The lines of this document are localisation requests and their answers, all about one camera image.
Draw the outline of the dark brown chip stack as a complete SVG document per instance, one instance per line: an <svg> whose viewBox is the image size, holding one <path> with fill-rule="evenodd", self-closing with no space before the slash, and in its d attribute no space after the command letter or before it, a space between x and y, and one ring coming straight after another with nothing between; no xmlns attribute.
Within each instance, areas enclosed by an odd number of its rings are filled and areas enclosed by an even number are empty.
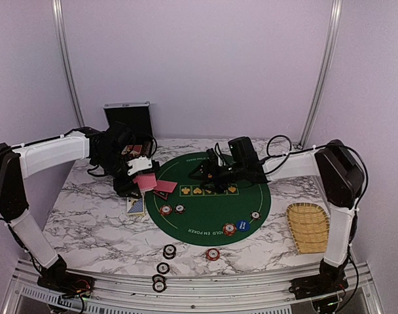
<svg viewBox="0 0 398 314"><path fill-rule="evenodd" d="M165 245L163 248L163 257L167 260L175 258L177 254L176 247L172 244Z"/></svg>

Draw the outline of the orange red chip stack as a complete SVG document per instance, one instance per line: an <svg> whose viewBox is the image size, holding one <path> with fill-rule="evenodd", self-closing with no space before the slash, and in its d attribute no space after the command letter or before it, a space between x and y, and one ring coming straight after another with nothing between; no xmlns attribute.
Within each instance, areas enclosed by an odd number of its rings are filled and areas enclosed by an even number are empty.
<svg viewBox="0 0 398 314"><path fill-rule="evenodd" d="M206 258L209 261L216 261L220 258L220 252L218 249L211 248L206 251Z"/></svg>

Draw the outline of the small orange chip pile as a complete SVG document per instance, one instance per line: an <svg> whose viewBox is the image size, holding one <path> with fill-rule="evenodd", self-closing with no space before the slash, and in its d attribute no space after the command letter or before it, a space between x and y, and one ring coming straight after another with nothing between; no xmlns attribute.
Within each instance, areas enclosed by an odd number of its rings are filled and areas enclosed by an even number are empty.
<svg viewBox="0 0 398 314"><path fill-rule="evenodd" d="M170 205L163 205L160 207L159 212L162 216L167 216L172 213L173 209Z"/></svg>
<svg viewBox="0 0 398 314"><path fill-rule="evenodd" d="M236 233L236 225L233 223L226 223L223 226L223 233L226 236L233 236Z"/></svg>

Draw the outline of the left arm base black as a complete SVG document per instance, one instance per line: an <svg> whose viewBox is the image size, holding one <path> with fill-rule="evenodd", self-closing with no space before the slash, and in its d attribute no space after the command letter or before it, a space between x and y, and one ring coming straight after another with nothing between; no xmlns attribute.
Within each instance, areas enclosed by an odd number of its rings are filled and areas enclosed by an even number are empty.
<svg viewBox="0 0 398 314"><path fill-rule="evenodd" d="M89 296L94 286L93 277L69 272L65 260L60 255L51 267L39 266L37 271L37 284L40 287L62 292L67 296Z"/></svg>

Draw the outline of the blue small blind button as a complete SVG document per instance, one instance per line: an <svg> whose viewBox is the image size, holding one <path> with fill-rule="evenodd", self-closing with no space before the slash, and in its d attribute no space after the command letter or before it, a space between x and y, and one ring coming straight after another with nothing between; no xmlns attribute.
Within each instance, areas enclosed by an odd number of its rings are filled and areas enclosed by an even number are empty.
<svg viewBox="0 0 398 314"><path fill-rule="evenodd" d="M251 225L248 221L246 220L238 220L236 222L236 229L239 232L248 232L251 228Z"/></svg>

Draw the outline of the red-backed playing card deck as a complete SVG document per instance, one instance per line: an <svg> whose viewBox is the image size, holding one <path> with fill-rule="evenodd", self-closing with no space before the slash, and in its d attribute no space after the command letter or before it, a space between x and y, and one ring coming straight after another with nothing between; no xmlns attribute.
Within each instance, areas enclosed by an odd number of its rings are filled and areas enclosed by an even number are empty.
<svg viewBox="0 0 398 314"><path fill-rule="evenodd" d="M134 183L138 185L140 192L154 190L157 186L156 175L154 173L140 174L134 179Z"/></svg>

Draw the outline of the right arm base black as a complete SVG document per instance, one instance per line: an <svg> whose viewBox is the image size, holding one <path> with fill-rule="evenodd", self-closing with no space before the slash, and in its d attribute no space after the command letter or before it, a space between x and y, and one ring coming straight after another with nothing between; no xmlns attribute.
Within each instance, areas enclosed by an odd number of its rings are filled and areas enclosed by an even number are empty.
<svg viewBox="0 0 398 314"><path fill-rule="evenodd" d="M346 274L344 271L348 260L349 258L346 258L338 267L332 266L322 260L317 275L291 280L289 292L293 293L297 300L301 300L348 288L349 284L345 278Z"/></svg>

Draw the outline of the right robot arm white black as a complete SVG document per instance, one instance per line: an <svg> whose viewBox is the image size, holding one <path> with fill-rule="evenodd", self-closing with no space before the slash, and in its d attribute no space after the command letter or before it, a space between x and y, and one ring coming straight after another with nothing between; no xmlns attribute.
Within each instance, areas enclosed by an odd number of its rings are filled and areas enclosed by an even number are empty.
<svg viewBox="0 0 398 314"><path fill-rule="evenodd" d="M223 192L230 183L273 181L310 177L317 184L329 216L329 238L323 263L339 268L346 263L357 228L357 210L368 183L367 168L360 155L335 139L306 150L289 149L281 155L260 159L249 137L228 142L232 162L214 148L189 174L200 187Z"/></svg>

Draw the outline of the dealt red-backed cards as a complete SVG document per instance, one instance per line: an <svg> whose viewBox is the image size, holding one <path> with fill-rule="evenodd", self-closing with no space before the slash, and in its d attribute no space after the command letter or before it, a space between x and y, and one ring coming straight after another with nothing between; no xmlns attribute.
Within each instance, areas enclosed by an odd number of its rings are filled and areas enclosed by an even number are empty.
<svg viewBox="0 0 398 314"><path fill-rule="evenodd" d="M154 190L171 194L175 190L176 186L177 182L157 180Z"/></svg>

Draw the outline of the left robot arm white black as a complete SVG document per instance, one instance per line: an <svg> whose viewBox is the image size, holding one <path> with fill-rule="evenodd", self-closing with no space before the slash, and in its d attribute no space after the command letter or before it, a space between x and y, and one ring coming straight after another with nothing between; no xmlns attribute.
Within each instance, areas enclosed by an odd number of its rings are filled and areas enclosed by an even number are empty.
<svg viewBox="0 0 398 314"><path fill-rule="evenodd" d="M56 290L68 290L72 276L53 266L60 257L29 212L24 180L46 169L88 158L93 166L100 166L112 176L115 192L127 197L134 191L134 177L153 167L148 157L127 160L122 155L133 137L126 125L116 123L105 131L83 127L12 147L0 143L0 220L7 223L42 267L51 267L46 279Z"/></svg>

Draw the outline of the dark chips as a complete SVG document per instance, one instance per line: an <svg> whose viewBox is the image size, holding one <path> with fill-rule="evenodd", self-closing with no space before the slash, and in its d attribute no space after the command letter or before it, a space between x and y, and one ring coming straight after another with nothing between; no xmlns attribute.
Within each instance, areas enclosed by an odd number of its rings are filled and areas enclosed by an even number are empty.
<svg viewBox="0 0 398 314"><path fill-rule="evenodd" d="M175 212L178 214L184 213L186 211L186 207L183 204L177 204L175 206Z"/></svg>

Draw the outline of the triangular all-in button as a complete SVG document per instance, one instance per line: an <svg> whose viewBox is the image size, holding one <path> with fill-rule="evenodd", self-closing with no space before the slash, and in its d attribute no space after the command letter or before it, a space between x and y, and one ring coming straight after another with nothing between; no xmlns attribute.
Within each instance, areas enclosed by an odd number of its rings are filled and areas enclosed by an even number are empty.
<svg viewBox="0 0 398 314"><path fill-rule="evenodd" d="M162 191L157 191L157 190L153 190L153 194L155 196L158 196L162 200L167 200L170 195L168 192L162 192Z"/></svg>

